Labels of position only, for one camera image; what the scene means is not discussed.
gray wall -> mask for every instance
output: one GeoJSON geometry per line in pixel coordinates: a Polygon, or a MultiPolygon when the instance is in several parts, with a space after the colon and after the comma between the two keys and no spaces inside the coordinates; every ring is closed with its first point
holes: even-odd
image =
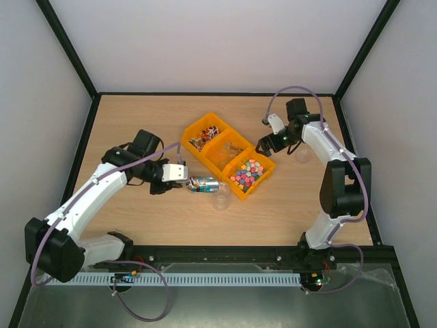
{"type": "Polygon", "coordinates": [[[29,265],[24,226],[61,200],[90,98],[33,0],[0,4],[0,327],[29,265]]]}
{"type": "Polygon", "coordinates": [[[385,0],[52,0],[100,91],[335,92],[385,0]]]}
{"type": "Polygon", "coordinates": [[[436,326],[436,12],[437,1],[401,1],[342,102],[422,327],[436,326]]]}

purple cable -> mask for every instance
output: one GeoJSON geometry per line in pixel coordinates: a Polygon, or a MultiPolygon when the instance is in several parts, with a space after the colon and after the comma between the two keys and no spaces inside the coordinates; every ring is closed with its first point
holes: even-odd
{"type": "MultiPolygon", "coordinates": [[[[111,175],[112,173],[115,172],[120,172],[123,171],[124,169],[129,169],[131,167],[134,167],[135,165],[138,164],[142,164],[150,159],[152,159],[155,156],[161,155],[164,152],[174,148],[174,147],[178,147],[177,152],[178,152],[178,159],[179,159],[179,163],[183,163],[183,159],[182,159],[182,155],[180,154],[180,142],[175,142],[172,145],[163,148],[149,156],[144,157],[143,159],[139,159],[138,161],[132,162],[130,164],[126,164],[123,165],[121,167],[116,167],[115,169],[111,169],[109,170],[107,173],[102,174],[101,176],[97,177],[97,181],[101,181],[103,178],[106,178],[107,176],[111,175]]],[[[95,184],[93,182],[89,183],[80,193],[77,194],[77,196],[75,198],[73,198],[71,200],[71,202],[66,206],[66,208],[64,209],[64,211],[62,212],[62,215],[65,216],[67,215],[67,213],[70,212],[70,209],[94,186],[95,184]]],[[[31,275],[30,275],[30,280],[32,283],[32,286],[35,288],[39,288],[42,287],[46,284],[48,284],[53,277],[48,278],[47,280],[45,280],[44,282],[42,282],[41,284],[36,282],[36,269],[37,269],[37,264],[40,261],[40,257],[41,257],[41,253],[42,250],[44,249],[44,246],[49,238],[49,236],[51,235],[51,233],[53,232],[53,230],[56,228],[56,226],[59,224],[59,222],[61,222],[62,218],[58,218],[53,225],[47,230],[46,234],[42,237],[42,240],[40,242],[40,244],[38,245],[38,248],[36,249],[35,252],[35,257],[33,258],[33,262],[32,262],[32,267],[31,267],[31,275]]]]}
{"type": "Polygon", "coordinates": [[[301,289],[303,291],[305,291],[306,294],[322,295],[322,294],[333,294],[334,292],[341,292],[342,290],[345,290],[347,287],[352,285],[360,276],[360,273],[363,270],[363,265],[364,265],[364,254],[363,254],[363,251],[361,250],[361,248],[358,247],[357,245],[354,245],[354,244],[331,245],[331,247],[334,247],[334,248],[353,247],[360,252],[360,266],[358,267],[358,271],[356,272],[356,275],[346,285],[344,285],[342,287],[338,287],[337,289],[333,289],[333,290],[321,290],[319,292],[311,292],[310,290],[301,286],[301,289]]]}
{"type": "Polygon", "coordinates": [[[340,248],[340,247],[354,247],[357,248],[358,251],[360,252],[360,267],[358,268],[358,272],[356,273],[356,275],[352,278],[352,280],[350,282],[348,282],[345,286],[340,287],[338,289],[335,290],[327,290],[327,291],[320,291],[320,292],[310,292],[309,290],[303,288],[303,290],[305,292],[308,292],[309,294],[331,294],[334,292],[339,292],[341,290],[346,289],[347,287],[349,287],[351,284],[353,284],[355,282],[355,280],[358,279],[359,275],[361,274],[361,271],[363,270],[363,265],[364,265],[364,255],[363,255],[363,251],[361,250],[360,247],[354,245],[354,244],[341,244],[341,245],[332,245],[331,244],[331,238],[335,235],[335,233],[338,231],[338,229],[340,228],[340,225],[343,223],[347,223],[347,222],[351,222],[351,223],[358,223],[361,222],[362,220],[364,220],[367,216],[367,212],[369,211],[369,197],[367,196],[367,190],[366,187],[364,185],[364,181],[363,178],[361,177],[360,172],[358,171],[358,168],[356,167],[354,161],[344,152],[344,149],[341,145],[339,145],[334,138],[329,134],[329,132],[327,130],[325,130],[325,126],[324,126],[324,115],[323,115],[323,105],[322,105],[322,101],[320,100],[320,98],[318,97],[317,94],[315,94],[315,92],[313,92],[312,90],[306,88],[306,87],[301,87],[299,85],[293,85],[293,86],[289,86],[289,87],[283,87],[282,89],[278,90],[274,96],[272,97],[272,99],[270,100],[268,107],[267,107],[267,113],[266,113],[266,120],[268,118],[268,114],[270,113],[270,108],[272,106],[273,100],[281,93],[284,92],[285,90],[290,90],[290,89],[300,89],[300,90],[304,90],[306,92],[308,92],[310,95],[312,95],[318,102],[319,104],[319,108],[320,108],[320,127],[323,131],[323,134],[326,135],[326,137],[328,138],[328,140],[332,143],[332,145],[341,153],[341,155],[348,161],[348,163],[350,164],[350,166],[352,167],[352,170],[355,173],[356,178],[358,179],[358,182],[360,184],[360,188],[361,191],[363,193],[363,198],[364,198],[364,211],[363,214],[358,218],[358,219],[344,219],[342,221],[340,221],[340,224],[336,225],[336,227],[334,228],[334,230],[328,235],[327,241],[329,243],[329,245],[331,247],[335,247],[335,248],[340,248]]]}
{"type": "Polygon", "coordinates": [[[145,323],[153,323],[154,321],[158,321],[161,320],[162,318],[164,318],[170,310],[170,306],[171,306],[171,300],[172,300],[172,296],[171,296],[171,291],[170,291],[170,287],[167,283],[167,280],[165,280],[164,276],[162,275],[161,272],[159,272],[158,270],[156,270],[154,267],[152,267],[151,265],[148,265],[146,263],[142,263],[142,262],[137,262],[137,261],[105,261],[106,263],[116,263],[116,264],[136,264],[136,265],[142,265],[143,267],[146,267],[150,270],[152,270],[153,272],[155,272],[157,275],[159,275],[159,278],[161,278],[161,280],[163,281],[163,284],[165,286],[165,290],[167,292],[167,303],[165,304],[165,308],[163,310],[163,312],[157,316],[156,318],[152,318],[152,319],[148,319],[148,318],[144,318],[142,316],[139,316],[138,314],[134,313],[127,305],[126,303],[124,303],[124,301],[122,300],[122,298],[120,297],[120,295],[118,295],[117,292],[117,283],[120,279],[115,280],[114,282],[114,286],[112,287],[112,290],[114,292],[114,295],[117,296],[117,298],[119,299],[120,302],[122,302],[122,305],[124,307],[124,309],[131,315],[133,316],[135,319],[143,321],[145,323]]]}

